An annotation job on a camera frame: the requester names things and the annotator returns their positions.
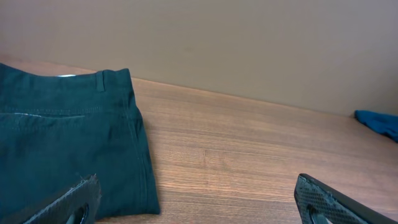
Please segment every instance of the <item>blue cloth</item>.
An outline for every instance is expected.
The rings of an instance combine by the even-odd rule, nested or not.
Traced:
[[[355,118],[373,131],[398,142],[398,116],[357,110]]]

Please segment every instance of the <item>wooden surface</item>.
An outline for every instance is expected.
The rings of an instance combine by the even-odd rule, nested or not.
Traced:
[[[41,75],[92,72],[0,62]],[[136,78],[133,85],[162,214],[100,223],[300,223],[293,192],[302,172],[398,220],[398,144],[353,118]]]

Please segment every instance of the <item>waistband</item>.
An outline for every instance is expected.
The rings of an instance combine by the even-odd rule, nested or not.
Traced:
[[[135,103],[130,72],[44,77],[0,63],[0,113],[73,115]]]

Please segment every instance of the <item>beige wall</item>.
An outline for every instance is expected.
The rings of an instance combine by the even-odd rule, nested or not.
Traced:
[[[398,1],[2,0],[0,52],[349,115],[398,113]]]

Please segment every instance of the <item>clothing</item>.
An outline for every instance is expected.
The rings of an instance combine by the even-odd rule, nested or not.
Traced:
[[[355,118],[373,131],[398,142],[398,116],[357,110]]]
[[[0,64],[0,220],[91,174],[98,219],[159,214],[129,70],[40,77]]]

